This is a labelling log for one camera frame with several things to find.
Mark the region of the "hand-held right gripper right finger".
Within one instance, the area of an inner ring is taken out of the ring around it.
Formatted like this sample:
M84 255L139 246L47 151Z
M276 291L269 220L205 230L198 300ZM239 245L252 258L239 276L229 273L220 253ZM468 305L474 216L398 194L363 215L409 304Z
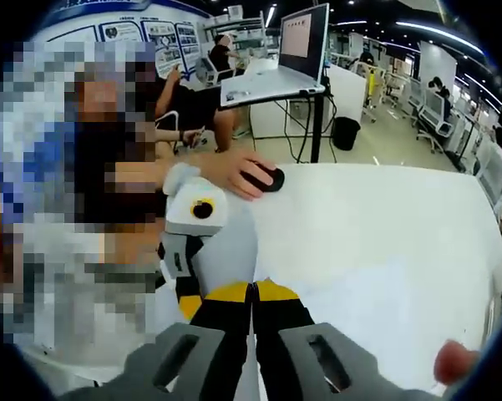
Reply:
M270 400L433 400L403 389L378 370L377 359L333 325L312 320L291 289L254 285L256 357Z

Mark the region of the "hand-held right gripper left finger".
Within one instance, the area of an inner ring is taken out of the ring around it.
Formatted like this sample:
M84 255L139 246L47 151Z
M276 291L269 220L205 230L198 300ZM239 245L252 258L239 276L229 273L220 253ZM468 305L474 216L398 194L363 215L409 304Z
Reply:
M64 400L232 400L246 361L250 285L233 282L208 294L187 324L165 329L137 348L124 370Z

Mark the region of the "person's right hand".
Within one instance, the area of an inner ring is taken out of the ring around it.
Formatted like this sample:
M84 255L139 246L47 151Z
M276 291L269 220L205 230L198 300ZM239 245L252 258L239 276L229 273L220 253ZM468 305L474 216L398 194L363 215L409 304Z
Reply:
M479 359L479 352L467 349L463 344L448 340L434 360L434 378L450 386L469 374Z

